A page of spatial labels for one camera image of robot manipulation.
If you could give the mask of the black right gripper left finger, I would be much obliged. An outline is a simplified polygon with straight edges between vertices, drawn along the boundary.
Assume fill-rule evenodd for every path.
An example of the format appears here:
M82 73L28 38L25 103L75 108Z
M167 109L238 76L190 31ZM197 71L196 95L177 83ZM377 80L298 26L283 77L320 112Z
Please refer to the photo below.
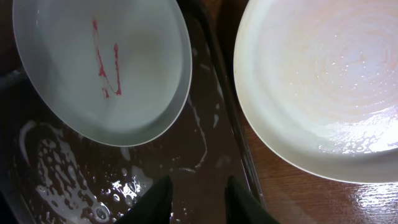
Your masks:
M173 194L173 183L165 175L115 224L169 224Z

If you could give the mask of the cream plate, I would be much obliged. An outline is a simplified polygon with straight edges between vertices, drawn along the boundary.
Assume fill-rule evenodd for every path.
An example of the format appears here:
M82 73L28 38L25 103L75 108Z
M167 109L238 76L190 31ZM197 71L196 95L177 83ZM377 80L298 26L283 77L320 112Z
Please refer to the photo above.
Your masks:
M254 132L289 164L397 181L396 0L250 0L234 84Z

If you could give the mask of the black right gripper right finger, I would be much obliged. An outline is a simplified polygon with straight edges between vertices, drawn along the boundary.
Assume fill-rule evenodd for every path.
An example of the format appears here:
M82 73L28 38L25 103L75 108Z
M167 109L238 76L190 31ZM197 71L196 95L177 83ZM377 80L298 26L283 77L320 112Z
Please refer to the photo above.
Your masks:
M279 224L234 177L224 191L227 224Z

